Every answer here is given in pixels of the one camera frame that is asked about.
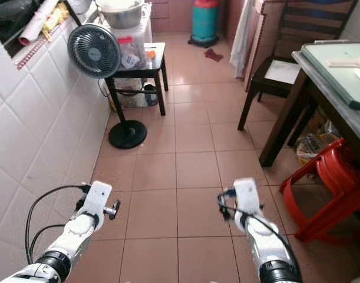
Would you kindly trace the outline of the pale wooden chopstick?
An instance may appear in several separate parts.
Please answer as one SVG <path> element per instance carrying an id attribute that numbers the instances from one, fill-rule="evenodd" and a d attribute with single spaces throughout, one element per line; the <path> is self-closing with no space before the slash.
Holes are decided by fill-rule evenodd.
<path id="1" fill-rule="evenodd" d="M 347 60 L 344 62 L 339 62 L 339 64 L 333 64 L 333 67 L 344 67 L 344 68 L 360 68 L 360 58 L 356 60 Z"/>

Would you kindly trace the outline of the white rolled paper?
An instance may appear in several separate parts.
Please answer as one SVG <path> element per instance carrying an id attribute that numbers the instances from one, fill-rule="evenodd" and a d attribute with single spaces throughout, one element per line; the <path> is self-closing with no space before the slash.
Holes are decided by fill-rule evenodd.
<path id="1" fill-rule="evenodd" d="M 59 3 L 59 0 L 45 0 L 41 3 L 29 24 L 26 25 L 25 29 L 18 36 L 18 42 L 21 45 L 29 45 L 31 41 L 36 41 L 39 38 L 39 33 L 42 31 L 46 19 L 51 15 L 57 3 Z"/>

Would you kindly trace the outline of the clear bag of goods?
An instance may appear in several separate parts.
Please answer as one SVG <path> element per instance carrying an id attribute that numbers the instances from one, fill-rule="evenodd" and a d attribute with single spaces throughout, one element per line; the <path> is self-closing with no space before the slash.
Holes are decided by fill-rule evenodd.
<path id="1" fill-rule="evenodd" d="M 114 87 L 128 91 L 155 91 L 156 86 L 146 78 L 115 78 Z M 122 108 L 140 108 L 158 105 L 157 94 L 118 92 L 118 101 Z"/>

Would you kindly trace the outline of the dark wooden table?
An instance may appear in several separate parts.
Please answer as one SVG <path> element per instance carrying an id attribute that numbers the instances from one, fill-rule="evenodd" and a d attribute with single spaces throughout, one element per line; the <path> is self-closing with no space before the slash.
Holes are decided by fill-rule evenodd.
<path id="1" fill-rule="evenodd" d="M 259 156 L 271 167 L 311 100 L 322 108 L 360 161 L 360 81 L 353 72 L 329 70 L 328 60 L 360 57 L 360 41 L 325 41 L 301 46 L 291 57 L 300 64 L 295 85 Z"/>

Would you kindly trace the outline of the small black side table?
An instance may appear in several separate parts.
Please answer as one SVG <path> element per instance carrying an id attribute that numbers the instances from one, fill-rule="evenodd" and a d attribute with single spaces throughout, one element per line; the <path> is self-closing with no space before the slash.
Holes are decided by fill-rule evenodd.
<path id="1" fill-rule="evenodd" d="M 105 79 L 107 91 L 109 91 L 109 98 L 111 107 L 116 113 L 120 113 L 123 108 L 118 101 L 117 93 L 147 93 L 157 94 L 158 97 L 158 111 L 162 116 L 166 115 L 166 105 L 164 105 L 164 94 L 169 91 L 168 86 L 168 71 L 166 70 L 166 62 L 164 62 L 164 49 L 166 43 L 145 43 L 145 54 L 147 57 L 147 66 L 142 70 L 127 70 L 117 71 L 115 74 Z M 128 91 L 118 90 L 114 87 L 115 78 L 146 78 L 150 79 L 150 83 L 156 86 L 155 91 Z"/>

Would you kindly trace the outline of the yellow plastic bag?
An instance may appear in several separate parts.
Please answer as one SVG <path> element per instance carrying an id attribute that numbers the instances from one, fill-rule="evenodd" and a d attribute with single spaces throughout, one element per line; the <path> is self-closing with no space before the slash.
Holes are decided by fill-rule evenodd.
<path id="1" fill-rule="evenodd" d="M 42 34 L 47 38 L 50 37 L 55 27 L 65 21 L 69 15 L 70 12 L 67 6 L 63 2 L 57 3 L 50 16 L 48 16 L 48 18 L 44 21 L 44 25 L 41 30 Z"/>

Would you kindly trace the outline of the black plastic bag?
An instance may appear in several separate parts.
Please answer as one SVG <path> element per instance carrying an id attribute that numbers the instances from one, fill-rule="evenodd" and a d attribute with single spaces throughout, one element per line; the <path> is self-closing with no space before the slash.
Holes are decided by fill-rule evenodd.
<path id="1" fill-rule="evenodd" d="M 0 29 L 28 24 L 40 4 L 41 0 L 0 0 Z"/>

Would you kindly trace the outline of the teal gas cylinder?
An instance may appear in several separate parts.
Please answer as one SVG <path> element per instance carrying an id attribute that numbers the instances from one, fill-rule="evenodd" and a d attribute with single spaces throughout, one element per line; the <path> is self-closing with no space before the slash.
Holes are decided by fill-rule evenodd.
<path id="1" fill-rule="evenodd" d="M 191 9 L 189 45 L 210 48 L 218 42 L 217 20 L 220 0 L 195 0 Z"/>

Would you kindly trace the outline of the dark wooden chair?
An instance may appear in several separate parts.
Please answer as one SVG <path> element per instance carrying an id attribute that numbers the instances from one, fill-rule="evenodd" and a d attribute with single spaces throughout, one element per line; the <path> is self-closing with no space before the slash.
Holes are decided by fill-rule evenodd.
<path id="1" fill-rule="evenodd" d="M 285 98 L 300 67 L 291 53 L 304 44 L 337 40 L 358 0 L 255 0 L 257 17 L 244 73 L 247 91 L 238 130 L 244 130 L 254 99 Z"/>

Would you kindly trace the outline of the red floor rag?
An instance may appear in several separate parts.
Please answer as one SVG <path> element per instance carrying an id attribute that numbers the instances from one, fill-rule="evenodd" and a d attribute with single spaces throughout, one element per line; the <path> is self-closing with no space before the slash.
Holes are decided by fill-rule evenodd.
<path id="1" fill-rule="evenodd" d="M 208 48 L 205 52 L 204 52 L 204 56 L 214 60 L 215 62 L 220 62 L 222 59 L 224 59 L 223 54 L 219 54 L 217 53 L 214 49 L 212 48 Z"/>

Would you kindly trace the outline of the grey standing fan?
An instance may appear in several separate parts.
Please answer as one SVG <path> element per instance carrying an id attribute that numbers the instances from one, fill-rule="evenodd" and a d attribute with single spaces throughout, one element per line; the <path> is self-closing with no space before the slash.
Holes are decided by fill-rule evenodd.
<path id="1" fill-rule="evenodd" d="M 113 76 L 121 61 L 121 50 L 112 32 L 97 24 L 83 24 L 70 32 L 67 40 L 70 61 L 81 73 L 104 79 L 120 122 L 108 133 L 109 143 L 118 149 L 132 149 L 144 142 L 147 128 L 137 120 L 125 118 L 114 87 Z"/>

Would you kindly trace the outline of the white hanging cloth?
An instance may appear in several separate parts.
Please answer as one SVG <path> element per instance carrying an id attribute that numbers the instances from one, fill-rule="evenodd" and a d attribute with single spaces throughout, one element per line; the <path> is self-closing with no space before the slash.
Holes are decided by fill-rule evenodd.
<path id="1" fill-rule="evenodd" d="M 245 0 L 240 11 L 229 62 L 234 67 L 234 78 L 242 78 L 248 57 L 248 33 L 255 0 Z"/>

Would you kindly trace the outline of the large steel basin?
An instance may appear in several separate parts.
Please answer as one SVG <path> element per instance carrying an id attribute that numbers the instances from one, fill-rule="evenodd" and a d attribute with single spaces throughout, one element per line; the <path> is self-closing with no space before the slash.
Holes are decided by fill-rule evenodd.
<path id="1" fill-rule="evenodd" d="M 136 27 L 142 17 L 144 0 L 95 0 L 97 11 L 113 29 Z"/>

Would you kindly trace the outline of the red plastic stool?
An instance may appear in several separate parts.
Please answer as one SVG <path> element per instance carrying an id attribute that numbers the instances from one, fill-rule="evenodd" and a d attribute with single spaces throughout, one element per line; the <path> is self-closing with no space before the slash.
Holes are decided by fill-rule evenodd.
<path id="1" fill-rule="evenodd" d="M 317 173 L 332 194 L 330 202 L 312 218 L 307 218 L 296 204 L 292 187 L 308 173 Z M 326 146 L 315 158 L 283 181 L 279 191 L 283 194 L 291 218 L 299 226 L 295 237 L 301 242 L 319 240 L 333 245 L 360 242 L 360 229 L 347 238 L 329 235 L 329 230 L 334 226 L 360 212 L 360 165 L 356 154 L 346 146 L 344 139 Z"/>

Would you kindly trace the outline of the clear plastic container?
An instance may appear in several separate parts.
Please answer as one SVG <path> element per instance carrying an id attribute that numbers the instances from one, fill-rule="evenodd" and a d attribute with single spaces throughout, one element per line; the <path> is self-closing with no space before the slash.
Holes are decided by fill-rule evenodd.
<path id="1" fill-rule="evenodd" d="M 130 29 L 114 29 L 103 22 L 101 26 L 112 32 L 120 46 L 119 71 L 142 70 L 147 66 L 144 45 L 151 40 L 151 35 L 148 35 L 148 39 L 146 39 L 147 25 L 140 24 Z"/>

